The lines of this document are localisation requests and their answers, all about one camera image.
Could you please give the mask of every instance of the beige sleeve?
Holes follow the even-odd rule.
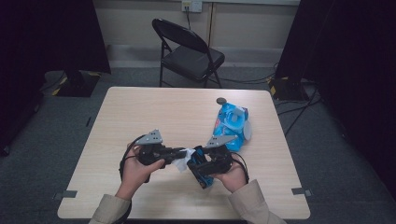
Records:
[[[257,180],[250,181],[250,183],[231,194],[229,200],[233,209],[247,223],[286,223],[283,219],[269,211]]]
[[[124,215],[131,201],[125,201],[121,198],[105,194],[99,207],[96,209],[90,224],[109,224],[117,221]]]

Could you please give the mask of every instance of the wooden table top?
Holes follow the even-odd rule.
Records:
[[[204,146],[213,133],[219,97],[248,109],[252,137],[239,154],[270,210],[285,219],[309,218],[305,196],[291,191],[301,183],[269,92],[136,87],[108,90],[67,188],[78,193],[63,198],[58,216],[91,218],[102,196],[117,192],[126,146],[142,134],[159,129],[167,147]],[[218,180],[201,189],[189,169],[181,173],[171,164],[136,192],[129,218],[239,219],[229,194]]]

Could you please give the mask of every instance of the chair seat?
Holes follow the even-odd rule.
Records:
[[[224,63],[224,54],[215,49],[209,50],[215,69],[217,69]],[[210,75],[207,55],[183,46],[163,57],[162,64],[175,73],[199,82],[204,81],[206,76]]]

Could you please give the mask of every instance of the person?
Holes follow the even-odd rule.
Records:
[[[125,220],[131,209],[132,198],[139,187],[149,175],[160,169],[164,160],[159,160],[145,166],[135,158],[140,147],[132,147],[125,161],[122,181],[115,196],[105,194],[98,208],[92,216],[90,224],[121,223]],[[247,223],[285,224],[286,222],[270,212],[264,200],[257,180],[246,183],[245,173],[241,165],[234,162],[226,174],[212,175],[222,182],[224,187],[231,192],[229,201],[233,209]]]

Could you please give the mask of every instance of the gray carpet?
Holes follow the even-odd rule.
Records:
[[[272,68],[224,67],[219,75],[252,80],[273,72]],[[62,72],[47,73],[48,83],[44,87],[61,75]],[[12,142],[10,155],[0,158],[0,223],[87,223],[59,219],[60,201],[52,197],[67,188],[106,90],[112,86],[158,86],[158,76],[159,68],[114,68],[112,75],[100,78],[90,98],[51,96],[56,85],[43,91],[40,109]],[[202,87],[171,73],[166,73],[165,78],[178,87]],[[226,89],[268,91],[263,83],[222,80],[222,84]],[[211,82],[208,85],[217,87]],[[307,84],[305,88],[311,95],[315,86]],[[319,98],[317,93],[313,102]],[[304,105],[274,103],[278,112]],[[279,116],[285,131],[299,113]],[[396,223],[395,202],[370,164],[343,137],[342,126],[323,102],[305,110],[290,129],[287,141],[303,188],[313,192],[313,196],[307,197],[311,217],[288,223]]]

